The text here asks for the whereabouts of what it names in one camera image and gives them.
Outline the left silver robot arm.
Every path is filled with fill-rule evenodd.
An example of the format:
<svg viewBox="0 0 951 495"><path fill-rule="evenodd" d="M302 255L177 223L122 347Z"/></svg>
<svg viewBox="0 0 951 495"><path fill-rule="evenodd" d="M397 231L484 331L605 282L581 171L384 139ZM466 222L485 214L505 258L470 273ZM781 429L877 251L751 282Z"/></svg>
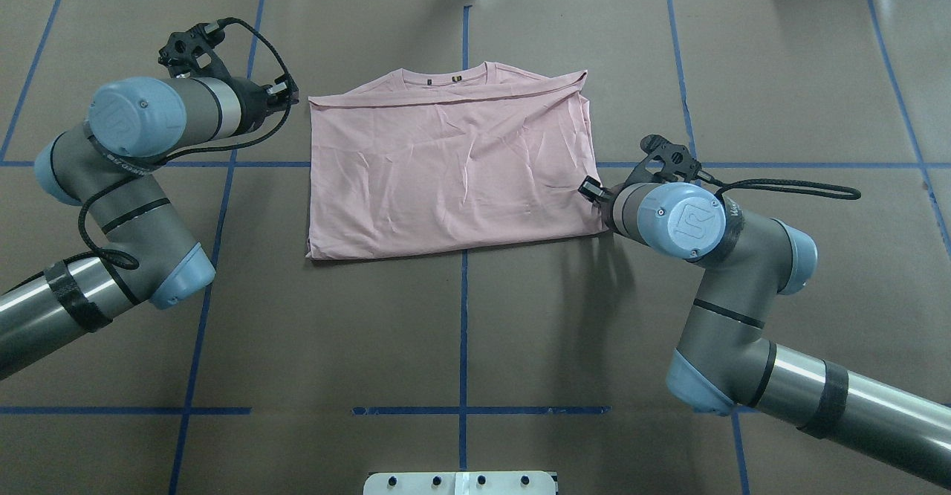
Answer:
<svg viewBox="0 0 951 495"><path fill-rule="evenodd" d="M271 84L230 73L216 48L238 25L281 68ZM221 152L218 140L288 119L299 89L274 45L227 17L174 32L158 51L169 77L109 82L81 123L38 154L39 186L78 207L86 249L52 262L2 295L1 375L9 378L141 303L172 308L216 276L155 173L187 155Z"/></svg>

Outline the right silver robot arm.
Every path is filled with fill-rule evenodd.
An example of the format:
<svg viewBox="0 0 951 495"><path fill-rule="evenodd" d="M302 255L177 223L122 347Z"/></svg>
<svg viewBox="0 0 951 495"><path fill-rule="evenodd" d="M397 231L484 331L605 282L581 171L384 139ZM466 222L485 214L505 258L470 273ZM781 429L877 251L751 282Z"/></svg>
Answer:
<svg viewBox="0 0 951 495"><path fill-rule="evenodd" d="M617 186L585 177L580 194L609 231L690 262L704 275L672 354L669 392L697 413L740 406L949 487L950 413L896 387L778 345L763 335L774 300L800 292L818 266L815 241L746 211L734 188L855 201L857 188L782 178L723 182L686 146L657 134Z"/></svg>

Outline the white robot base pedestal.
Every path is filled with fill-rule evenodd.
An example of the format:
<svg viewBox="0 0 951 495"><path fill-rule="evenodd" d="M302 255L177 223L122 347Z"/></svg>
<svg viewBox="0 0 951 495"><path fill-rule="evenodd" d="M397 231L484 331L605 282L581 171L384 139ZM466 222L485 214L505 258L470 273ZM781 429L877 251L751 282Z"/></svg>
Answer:
<svg viewBox="0 0 951 495"><path fill-rule="evenodd" d="M543 470L377 472L363 494L559 494L556 473Z"/></svg>

